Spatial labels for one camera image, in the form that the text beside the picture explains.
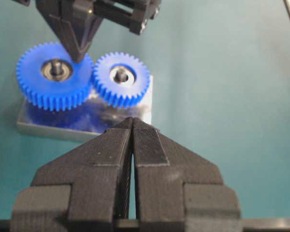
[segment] gripper jaw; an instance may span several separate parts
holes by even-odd
[[[137,118],[39,168],[16,199],[11,231],[117,231],[128,218],[132,154],[137,231],[241,231],[218,167]]]
[[[76,63],[83,60],[104,18],[140,35],[160,5],[161,0],[36,0],[38,11]]]

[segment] aluminum base plate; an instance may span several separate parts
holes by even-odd
[[[138,117],[151,124],[153,77],[147,93],[137,106],[117,109],[107,106],[95,90],[89,99],[69,111],[46,111],[24,100],[18,119],[20,132],[78,142],[88,141],[127,117]]]

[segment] small blue gear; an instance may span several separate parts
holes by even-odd
[[[42,74],[43,65],[60,59],[72,68],[71,76],[64,81],[52,81]],[[44,110],[65,111],[76,108],[88,98],[92,90],[93,62],[89,55],[74,63],[59,43],[46,43],[27,51],[16,67],[16,78],[20,90],[27,100]]]
[[[112,77],[114,67],[123,66],[134,75],[134,83],[127,87],[120,85]],[[147,67],[134,56],[124,53],[110,53],[102,56],[93,69],[93,86],[99,97],[114,108],[129,108],[138,104],[150,84]]]

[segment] teal background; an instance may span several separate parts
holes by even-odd
[[[17,132],[15,64],[56,41],[35,9],[0,0],[0,218],[36,169],[80,143]],[[290,217],[290,21],[283,0],[163,0],[141,37],[104,21],[89,51],[139,57],[153,125],[220,167],[243,217]]]

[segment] metal pin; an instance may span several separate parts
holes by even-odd
[[[51,60],[51,65],[52,65],[52,69],[51,69],[52,75],[59,76],[63,73],[62,64],[59,59]]]
[[[124,69],[118,69],[115,75],[115,81],[117,83],[126,82],[128,80],[128,74]]]

